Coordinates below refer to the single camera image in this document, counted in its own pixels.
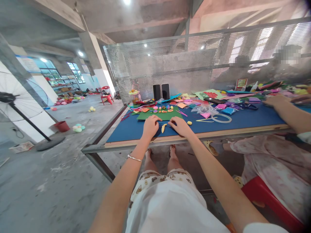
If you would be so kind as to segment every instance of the hand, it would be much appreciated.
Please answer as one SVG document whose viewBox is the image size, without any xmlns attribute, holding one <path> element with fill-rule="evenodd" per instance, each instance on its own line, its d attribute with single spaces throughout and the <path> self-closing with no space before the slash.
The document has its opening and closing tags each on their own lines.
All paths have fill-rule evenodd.
<svg viewBox="0 0 311 233">
<path fill-rule="evenodd" d="M 174 116 L 168 123 L 177 133 L 185 138 L 191 137 L 194 135 L 194 132 L 190 129 L 189 125 L 185 122 L 184 119 Z"/>
<path fill-rule="evenodd" d="M 298 105 L 311 104 L 311 94 L 300 95 L 300 96 L 294 97 L 291 100 L 291 102 L 298 104 Z"/>
<path fill-rule="evenodd" d="M 152 137 L 159 129 L 159 123 L 157 122 L 158 120 L 162 121 L 162 119 L 156 115 L 152 115 L 145 120 L 142 137 L 149 138 L 150 140 L 152 139 Z"/>
<path fill-rule="evenodd" d="M 290 102 L 291 99 L 282 95 L 282 94 L 278 94 L 278 95 L 275 95 L 275 96 L 271 96 L 271 97 L 268 97 L 266 101 L 263 101 L 264 104 L 267 104 L 267 105 L 270 105 L 272 107 L 275 107 L 275 106 L 278 106 L 282 103 L 286 103 L 286 102 Z"/>
</svg>

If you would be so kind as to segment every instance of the blue table surface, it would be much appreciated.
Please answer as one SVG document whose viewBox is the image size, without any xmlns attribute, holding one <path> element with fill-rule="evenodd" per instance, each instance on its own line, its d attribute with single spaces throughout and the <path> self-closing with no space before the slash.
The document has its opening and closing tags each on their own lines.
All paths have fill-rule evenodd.
<svg viewBox="0 0 311 233">
<path fill-rule="evenodd" d="M 205 133 L 229 129 L 285 124 L 285 122 L 279 117 L 279 115 L 273 108 L 267 107 L 264 104 L 254 104 L 254 105 L 258 107 L 258 110 L 250 110 L 250 109 L 239 110 L 235 112 L 233 115 L 229 115 L 232 118 L 232 122 L 228 124 L 218 122 L 209 123 L 209 122 L 196 121 L 199 119 L 203 119 L 203 117 L 199 114 L 196 114 L 195 112 L 191 112 L 191 108 L 181 109 L 175 106 L 174 110 L 178 108 L 181 112 L 185 113 L 188 116 L 186 117 L 182 115 L 185 121 L 192 122 L 190 128 L 194 133 Z M 311 108 L 300 107 L 300 109 L 311 113 Z M 140 139 L 143 133 L 145 121 L 137 120 L 136 119 L 137 117 L 138 115 L 133 115 L 121 121 L 116 127 L 116 129 L 113 131 L 107 142 Z M 227 120 L 222 116 L 219 116 L 217 119 L 223 121 Z M 178 135 L 178 133 L 176 133 L 176 131 L 173 130 L 173 128 L 171 128 L 169 125 L 165 127 L 164 133 L 161 133 L 161 126 L 167 122 L 168 121 L 159 121 L 159 130 L 155 134 L 155 137 Z"/>
</svg>

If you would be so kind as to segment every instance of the red flower decoration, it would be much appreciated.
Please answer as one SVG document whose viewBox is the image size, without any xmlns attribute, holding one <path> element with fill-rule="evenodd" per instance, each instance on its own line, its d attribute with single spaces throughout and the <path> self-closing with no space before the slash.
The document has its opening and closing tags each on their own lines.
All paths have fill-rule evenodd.
<svg viewBox="0 0 311 233">
<path fill-rule="evenodd" d="M 204 92 L 205 94 L 207 94 L 209 97 L 216 99 L 217 98 L 217 94 L 213 93 L 213 92 Z"/>
</svg>

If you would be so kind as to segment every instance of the tape roll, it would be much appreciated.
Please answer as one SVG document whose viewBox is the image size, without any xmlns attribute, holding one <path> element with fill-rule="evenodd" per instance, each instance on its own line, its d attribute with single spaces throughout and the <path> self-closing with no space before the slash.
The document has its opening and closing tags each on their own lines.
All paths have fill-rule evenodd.
<svg viewBox="0 0 311 233">
<path fill-rule="evenodd" d="M 216 119 L 214 118 L 214 116 L 222 116 L 222 117 L 225 117 L 225 118 L 228 119 L 228 121 L 216 120 Z M 224 115 L 224 114 L 215 114 L 215 115 L 212 116 L 212 119 L 213 119 L 214 121 L 216 121 L 216 122 L 219 122 L 219 123 L 230 123 L 230 122 L 232 121 L 232 118 L 231 118 L 231 117 L 229 117 L 229 116 L 227 116 L 227 115 Z"/>
</svg>

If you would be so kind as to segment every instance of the bracelet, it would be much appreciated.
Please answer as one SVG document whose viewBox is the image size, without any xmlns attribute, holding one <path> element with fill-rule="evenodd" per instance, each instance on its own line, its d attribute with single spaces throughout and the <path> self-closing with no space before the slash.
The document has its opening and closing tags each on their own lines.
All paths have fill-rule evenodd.
<svg viewBox="0 0 311 233">
<path fill-rule="evenodd" d="M 133 157 L 131 157 L 130 155 L 127 155 L 127 158 L 131 158 L 131 159 L 137 160 L 137 161 L 139 161 L 139 162 L 142 162 L 142 160 L 139 160 L 139 159 L 133 158 Z"/>
<path fill-rule="evenodd" d="M 216 120 L 216 119 L 214 118 L 214 116 L 222 116 L 222 117 L 225 117 L 225 118 L 228 119 L 228 121 Z M 232 121 L 232 118 L 231 118 L 231 117 L 229 117 L 229 116 L 227 116 L 227 115 L 224 115 L 224 114 L 215 114 L 214 116 L 212 116 L 212 119 L 213 119 L 214 121 L 216 121 L 216 122 L 219 122 L 219 123 L 230 123 L 230 122 Z"/>
</svg>

